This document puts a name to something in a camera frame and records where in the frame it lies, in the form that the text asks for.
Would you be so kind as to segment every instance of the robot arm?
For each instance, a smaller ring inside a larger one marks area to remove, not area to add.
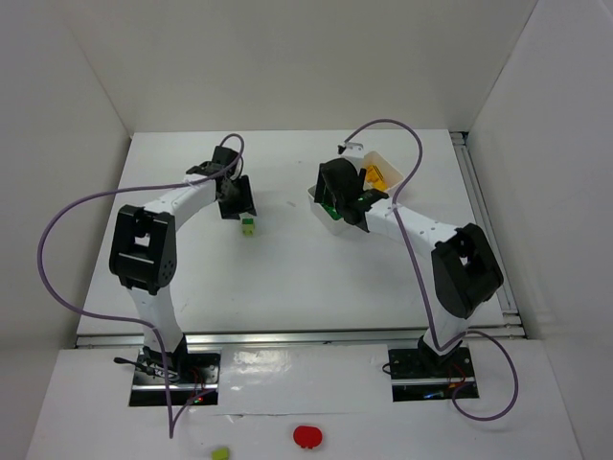
[[[442,308],[434,312],[433,327],[441,345],[466,331],[474,312],[502,286],[503,275],[481,228],[441,223],[403,206],[387,194],[364,190],[365,172],[357,172],[345,158],[320,165],[315,202],[333,207],[346,223],[404,243],[394,208],[416,252],[430,260],[437,298]],[[435,365],[449,358],[460,340],[439,350],[428,329],[420,348]]]
[[[170,297],[170,281],[177,266],[176,232],[205,206],[218,202],[223,219],[239,219],[241,213],[256,214],[247,175],[228,175],[199,184],[204,176],[228,167],[238,153],[216,147],[213,160],[187,171],[190,185],[170,190],[142,207],[126,205],[118,213],[111,245],[110,270],[126,287],[139,317],[153,324],[180,372],[187,356],[185,335],[179,328]],[[161,363],[161,348],[155,335],[144,328],[144,352],[151,362]]]

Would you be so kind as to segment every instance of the yellow-green cube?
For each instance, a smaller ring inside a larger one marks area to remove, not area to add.
[[[254,232],[256,231],[256,223],[252,218],[244,218],[242,220],[242,234],[245,237],[253,237]]]
[[[228,448],[218,448],[211,453],[211,460],[229,460],[230,450]]]

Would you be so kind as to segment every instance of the white tabletop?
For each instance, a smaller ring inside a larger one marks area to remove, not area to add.
[[[211,158],[225,132],[137,133],[121,187],[180,181],[189,167]],[[318,165],[336,156],[350,131],[247,131],[245,167],[258,211],[256,235],[222,220],[217,205],[203,209],[177,235],[178,269],[171,293],[179,325],[188,333],[424,328],[426,317],[406,250],[352,228],[331,235],[310,213],[307,188]],[[420,130],[421,169],[401,202],[433,219],[474,221],[465,184],[445,130]],[[402,130],[371,129],[355,141],[376,150],[403,173],[417,146]],[[117,211],[142,205],[159,192],[119,195],[114,202],[85,308],[135,316],[108,269]],[[432,269],[420,260],[433,304]],[[503,324],[494,296],[476,325]],[[134,334],[140,327],[82,318],[79,334]]]
[[[134,358],[137,350],[62,351],[27,458],[207,459],[226,446],[232,460],[579,459],[542,344],[503,343],[520,392],[515,408],[496,422],[471,422],[450,401],[392,402],[390,378],[380,370],[385,356],[372,346],[273,349],[270,359],[263,350],[253,361],[232,359],[224,349],[230,359],[222,363],[219,406],[188,409],[173,440],[164,407],[127,405],[133,371],[112,359]],[[511,372],[492,344],[474,342],[470,349],[480,399],[459,404],[490,415],[511,397]],[[237,381],[247,363],[253,372]],[[298,448],[292,432],[299,425],[318,426],[322,446]]]

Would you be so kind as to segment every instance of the yellow object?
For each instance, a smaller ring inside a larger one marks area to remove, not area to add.
[[[218,448],[211,453],[212,460],[229,460],[230,450],[228,448]]]
[[[374,189],[381,192],[385,192],[387,190],[387,184],[383,180],[383,174],[381,174],[381,171],[375,165],[366,167],[366,181],[371,184]]]
[[[256,223],[252,218],[244,218],[241,222],[242,234],[245,237],[253,237],[253,233],[256,231]]]

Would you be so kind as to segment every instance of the red object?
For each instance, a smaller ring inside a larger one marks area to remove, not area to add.
[[[315,426],[300,425],[294,430],[294,441],[303,449],[313,449],[322,444],[324,435]]]

